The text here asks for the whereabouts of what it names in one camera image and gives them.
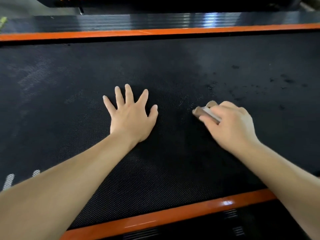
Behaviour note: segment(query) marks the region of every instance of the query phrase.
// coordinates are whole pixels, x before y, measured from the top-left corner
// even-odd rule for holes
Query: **orange stripe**
[[[143,29],[143,30],[118,30],[118,31],[82,31],[82,32],[41,32],[41,33],[10,33],[0,34],[0,41],[17,40],[47,40],[71,39],[112,36],[147,36],[147,35],[176,35],[176,34],[204,34],[244,31],[266,30],[293,30],[293,29],[318,29],[320,23],[315,24],[275,24],[257,26],[236,26],[222,28],[170,28],[170,29]]]
[[[241,193],[66,231],[60,240],[95,240],[276,199],[268,189]]]

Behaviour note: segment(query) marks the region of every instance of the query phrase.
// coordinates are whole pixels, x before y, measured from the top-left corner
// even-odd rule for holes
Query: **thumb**
[[[206,115],[200,116],[199,120],[204,123],[212,137],[215,137],[215,135],[218,133],[219,125],[217,125],[209,116]]]
[[[152,127],[156,124],[158,117],[158,105],[153,105],[150,109],[150,114],[148,116],[150,123],[152,124]]]

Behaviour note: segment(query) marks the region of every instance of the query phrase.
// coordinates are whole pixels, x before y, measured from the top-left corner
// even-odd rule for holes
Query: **hand with spread fingers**
[[[206,115],[200,116],[199,120],[206,125],[212,137],[223,149],[234,154],[248,143],[259,142],[252,117],[246,109],[224,101],[210,110],[222,119],[219,124]]]
[[[145,89],[135,103],[131,87],[126,84],[124,100],[121,90],[117,86],[115,87],[117,109],[106,96],[103,96],[104,104],[111,116],[111,134],[115,132],[124,133],[131,137],[135,143],[146,140],[158,117],[157,105],[152,106],[149,116],[146,114],[145,106],[148,95],[149,92]]]

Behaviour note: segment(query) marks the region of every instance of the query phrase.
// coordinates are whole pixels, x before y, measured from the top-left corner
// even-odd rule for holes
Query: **pinky finger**
[[[115,107],[113,106],[113,104],[110,102],[110,100],[108,99],[107,96],[103,96],[103,102],[104,102],[104,105],[106,106],[106,109],[108,110],[109,114],[111,116],[113,116],[113,114],[117,111],[115,109]]]

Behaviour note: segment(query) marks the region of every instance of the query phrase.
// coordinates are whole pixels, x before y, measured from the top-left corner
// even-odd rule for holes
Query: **treadmill belt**
[[[102,96],[115,103],[114,87],[126,83],[135,99],[149,90],[157,123],[71,229],[265,188],[192,115],[210,100],[245,107],[263,143],[319,174],[320,32],[183,37],[2,44],[1,185],[105,138]]]

